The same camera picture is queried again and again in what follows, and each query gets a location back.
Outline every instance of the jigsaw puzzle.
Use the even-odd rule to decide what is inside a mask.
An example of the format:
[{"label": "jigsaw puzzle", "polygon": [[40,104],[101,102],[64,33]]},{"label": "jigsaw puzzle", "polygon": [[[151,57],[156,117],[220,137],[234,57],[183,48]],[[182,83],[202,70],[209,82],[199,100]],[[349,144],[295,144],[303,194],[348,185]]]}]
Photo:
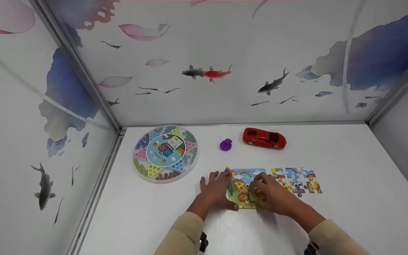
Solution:
[{"label": "jigsaw puzzle", "polygon": [[302,197],[305,193],[322,194],[322,189],[319,182],[316,181],[314,170],[300,168],[300,171],[298,171],[297,168],[285,168],[284,170],[283,168],[272,168],[271,172],[283,187],[299,197]]},{"label": "jigsaw puzzle", "polygon": [[[314,170],[305,168],[272,168],[273,177],[288,191],[302,197],[303,194],[322,194],[321,186],[316,181]],[[249,189],[250,183],[259,173],[267,171],[264,168],[231,169],[232,179],[228,186],[226,196],[229,200],[239,205],[240,209],[256,208],[258,196]]]}]

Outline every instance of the chinese checkers board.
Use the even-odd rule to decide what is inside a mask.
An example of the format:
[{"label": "chinese checkers board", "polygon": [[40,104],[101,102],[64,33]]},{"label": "chinese checkers board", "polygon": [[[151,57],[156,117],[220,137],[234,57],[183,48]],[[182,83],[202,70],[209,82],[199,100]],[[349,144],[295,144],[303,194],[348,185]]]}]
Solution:
[{"label": "chinese checkers board", "polygon": [[160,126],[136,143],[133,163],[144,180],[170,183],[186,176],[198,155],[198,143],[190,131],[181,126]]}]

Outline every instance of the sleeve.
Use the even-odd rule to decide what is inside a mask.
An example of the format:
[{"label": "sleeve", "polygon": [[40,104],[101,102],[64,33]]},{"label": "sleeve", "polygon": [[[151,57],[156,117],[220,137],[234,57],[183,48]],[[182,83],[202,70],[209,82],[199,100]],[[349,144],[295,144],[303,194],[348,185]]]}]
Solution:
[{"label": "sleeve", "polygon": [[154,255],[196,255],[203,224],[199,216],[185,212],[176,219]]},{"label": "sleeve", "polygon": [[369,255],[370,253],[361,247],[342,228],[332,220],[322,221],[309,233],[310,244],[305,254],[322,255]]}]

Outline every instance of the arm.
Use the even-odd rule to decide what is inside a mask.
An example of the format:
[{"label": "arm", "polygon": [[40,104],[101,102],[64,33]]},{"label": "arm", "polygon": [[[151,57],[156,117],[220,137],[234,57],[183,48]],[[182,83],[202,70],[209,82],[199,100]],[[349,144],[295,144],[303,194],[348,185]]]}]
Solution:
[{"label": "arm", "polygon": [[308,233],[310,244],[305,254],[318,250],[323,255],[369,255],[337,224],[286,190],[272,175],[261,173],[254,180],[250,188],[262,197],[256,202],[258,207],[292,218]]},{"label": "arm", "polygon": [[222,173],[211,172],[209,183],[201,178],[201,193],[194,199],[187,211],[181,215],[158,246],[154,255],[196,255],[204,220],[212,208],[238,210],[238,205],[226,199],[226,189],[231,173],[226,168]]}]

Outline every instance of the red fish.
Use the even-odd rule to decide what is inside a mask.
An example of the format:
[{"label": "red fish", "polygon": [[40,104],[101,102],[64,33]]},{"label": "red fish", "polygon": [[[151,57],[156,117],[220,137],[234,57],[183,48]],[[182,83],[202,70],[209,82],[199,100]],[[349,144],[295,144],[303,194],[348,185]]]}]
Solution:
[{"label": "red fish", "polygon": [[226,75],[228,75],[228,74],[230,74],[232,72],[231,71],[231,66],[229,67],[227,72],[224,72],[224,71],[221,71],[221,70],[220,71],[214,71],[212,66],[210,66],[210,71],[204,72],[204,77],[209,77],[210,78],[209,81],[215,83],[214,79],[223,78],[223,77],[225,77]]}]

